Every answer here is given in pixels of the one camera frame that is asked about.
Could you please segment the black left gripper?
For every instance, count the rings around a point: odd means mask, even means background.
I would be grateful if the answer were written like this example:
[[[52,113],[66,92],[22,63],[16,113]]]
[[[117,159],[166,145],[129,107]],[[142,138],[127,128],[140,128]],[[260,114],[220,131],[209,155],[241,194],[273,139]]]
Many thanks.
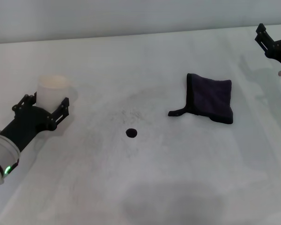
[[[0,135],[9,139],[19,150],[26,146],[43,131],[54,131],[58,125],[69,115],[69,98],[64,98],[53,113],[33,106],[36,104],[37,93],[25,94],[24,97],[12,107],[15,118],[0,132]]]

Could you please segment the white paper cup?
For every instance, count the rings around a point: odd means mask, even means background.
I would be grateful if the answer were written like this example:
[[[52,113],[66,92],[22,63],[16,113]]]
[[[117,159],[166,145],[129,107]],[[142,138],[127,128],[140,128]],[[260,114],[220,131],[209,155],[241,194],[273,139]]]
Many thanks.
[[[37,85],[36,106],[52,113],[69,96],[70,82],[61,75],[40,76]]]

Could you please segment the dark purple rag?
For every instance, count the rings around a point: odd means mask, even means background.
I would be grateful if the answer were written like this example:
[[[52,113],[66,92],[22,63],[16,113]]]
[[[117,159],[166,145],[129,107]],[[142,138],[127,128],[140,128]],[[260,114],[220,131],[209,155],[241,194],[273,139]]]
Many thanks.
[[[169,117],[178,117],[185,113],[208,117],[223,124],[233,123],[233,111],[230,106],[232,81],[217,81],[187,74],[186,101],[182,109],[170,111]]]

